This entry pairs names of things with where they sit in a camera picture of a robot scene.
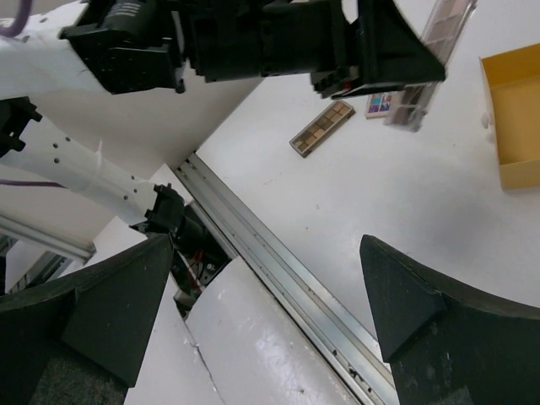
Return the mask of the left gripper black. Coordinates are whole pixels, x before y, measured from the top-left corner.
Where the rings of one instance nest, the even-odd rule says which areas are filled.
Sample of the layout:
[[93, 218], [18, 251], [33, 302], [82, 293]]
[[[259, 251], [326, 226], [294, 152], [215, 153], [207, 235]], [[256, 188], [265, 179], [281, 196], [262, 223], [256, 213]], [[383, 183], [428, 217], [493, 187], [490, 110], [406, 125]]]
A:
[[332, 73], [359, 61], [359, 80], [335, 80], [333, 100], [446, 79], [393, 1], [357, 5], [359, 56], [339, 1], [187, 1], [186, 56], [208, 83]]

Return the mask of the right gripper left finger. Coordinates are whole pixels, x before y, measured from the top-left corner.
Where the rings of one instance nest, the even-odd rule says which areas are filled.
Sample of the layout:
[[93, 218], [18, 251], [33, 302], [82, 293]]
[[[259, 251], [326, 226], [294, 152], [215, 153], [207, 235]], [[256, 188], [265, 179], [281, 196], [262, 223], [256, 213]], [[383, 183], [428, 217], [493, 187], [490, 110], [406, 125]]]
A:
[[122, 404], [135, 387], [173, 258], [153, 236], [1, 298], [3, 404]]

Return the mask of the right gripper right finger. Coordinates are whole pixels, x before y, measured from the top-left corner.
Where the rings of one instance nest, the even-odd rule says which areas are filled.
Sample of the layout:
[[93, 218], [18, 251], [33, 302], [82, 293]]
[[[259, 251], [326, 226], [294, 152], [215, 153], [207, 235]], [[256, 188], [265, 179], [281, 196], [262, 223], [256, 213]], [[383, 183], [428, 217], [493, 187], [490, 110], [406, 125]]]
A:
[[439, 273], [364, 235], [383, 360], [401, 404], [537, 404], [539, 309]]

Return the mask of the colourful square eyeshadow palette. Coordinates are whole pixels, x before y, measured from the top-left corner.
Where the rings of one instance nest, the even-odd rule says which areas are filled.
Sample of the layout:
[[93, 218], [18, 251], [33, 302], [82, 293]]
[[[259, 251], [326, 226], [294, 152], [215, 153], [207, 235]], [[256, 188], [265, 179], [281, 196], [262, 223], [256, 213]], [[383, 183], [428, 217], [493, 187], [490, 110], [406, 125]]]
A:
[[383, 118], [391, 108], [394, 92], [370, 94], [366, 102], [364, 116], [366, 119]]

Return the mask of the brown eyeshadow palette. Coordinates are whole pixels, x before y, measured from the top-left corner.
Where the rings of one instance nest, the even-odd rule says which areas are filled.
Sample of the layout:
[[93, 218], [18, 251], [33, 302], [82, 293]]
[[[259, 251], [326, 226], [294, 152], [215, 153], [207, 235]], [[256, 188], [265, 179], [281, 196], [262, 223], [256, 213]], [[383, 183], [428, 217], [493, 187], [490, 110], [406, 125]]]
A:
[[323, 112], [289, 141], [291, 148], [302, 158], [320, 147], [348, 119], [355, 109], [342, 100], [333, 101]]

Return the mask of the pink-brown eyeshadow palette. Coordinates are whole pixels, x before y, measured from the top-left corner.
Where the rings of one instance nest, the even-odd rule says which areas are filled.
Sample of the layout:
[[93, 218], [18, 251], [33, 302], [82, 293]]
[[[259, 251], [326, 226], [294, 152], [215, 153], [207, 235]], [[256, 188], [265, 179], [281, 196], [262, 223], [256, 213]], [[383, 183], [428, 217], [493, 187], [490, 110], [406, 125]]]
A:
[[[421, 41], [446, 68], [454, 54], [467, 21], [477, 7], [474, 0], [440, 0], [431, 11]], [[439, 83], [408, 86], [392, 96], [384, 125], [398, 130], [417, 132]]]

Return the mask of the yellow drawer box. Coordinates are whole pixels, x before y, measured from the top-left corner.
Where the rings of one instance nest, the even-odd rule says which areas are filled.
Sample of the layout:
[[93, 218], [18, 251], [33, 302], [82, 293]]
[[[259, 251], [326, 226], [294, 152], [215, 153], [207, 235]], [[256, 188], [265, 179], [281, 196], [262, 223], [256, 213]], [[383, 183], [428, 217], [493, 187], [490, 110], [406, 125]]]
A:
[[539, 44], [480, 60], [505, 190], [539, 186]]

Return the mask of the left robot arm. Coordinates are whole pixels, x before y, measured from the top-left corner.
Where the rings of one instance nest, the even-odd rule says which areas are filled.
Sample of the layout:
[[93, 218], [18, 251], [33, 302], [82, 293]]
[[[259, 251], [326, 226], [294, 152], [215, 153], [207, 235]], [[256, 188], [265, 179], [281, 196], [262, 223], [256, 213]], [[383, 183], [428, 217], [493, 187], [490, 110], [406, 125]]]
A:
[[[24, 30], [30, 46], [1, 42], [1, 87], [24, 88], [51, 81], [39, 62], [63, 62], [46, 50], [67, 12], [69, 1], [37, 1]], [[250, 78], [207, 84], [186, 72], [187, 92], [154, 89], [110, 95], [85, 89], [61, 89], [30, 96], [43, 115], [26, 134], [34, 140], [65, 134], [135, 176], [149, 179], [164, 164], [179, 165], [197, 149], [261, 83]], [[110, 210], [85, 197], [54, 187], [2, 186], [1, 214], [72, 243], [88, 245], [112, 219]]]

